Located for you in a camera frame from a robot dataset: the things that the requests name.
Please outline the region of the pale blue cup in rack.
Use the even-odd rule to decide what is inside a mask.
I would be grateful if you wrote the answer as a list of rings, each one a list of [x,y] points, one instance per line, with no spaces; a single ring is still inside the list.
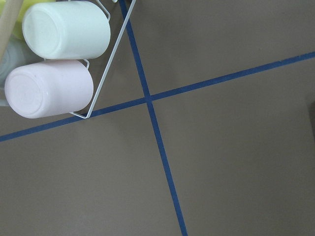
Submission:
[[[24,41],[10,39],[0,63],[0,86],[4,87],[5,79],[13,69],[41,61],[43,59],[36,55]]]

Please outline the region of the yellow cup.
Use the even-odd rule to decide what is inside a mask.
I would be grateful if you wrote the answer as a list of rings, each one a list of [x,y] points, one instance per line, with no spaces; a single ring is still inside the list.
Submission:
[[[13,27],[10,38],[24,40],[22,22],[26,11],[33,5],[42,2],[55,2],[54,0],[24,0],[20,12],[18,14],[17,20]]]

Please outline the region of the pink cup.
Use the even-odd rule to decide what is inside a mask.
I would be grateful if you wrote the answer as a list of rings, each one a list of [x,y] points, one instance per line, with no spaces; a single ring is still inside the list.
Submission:
[[[43,118],[85,108],[94,93],[92,77],[78,60],[51,60],[12,70],[5,80],[9,106],[25,118]]]

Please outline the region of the mint white cup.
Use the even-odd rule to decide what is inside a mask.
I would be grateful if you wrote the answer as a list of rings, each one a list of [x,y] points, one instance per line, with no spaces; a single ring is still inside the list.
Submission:
[[[22,31],[29,48],[44,59],[95,59],[111,37],[105,13],[89,1],[37,3],[24,14]]]

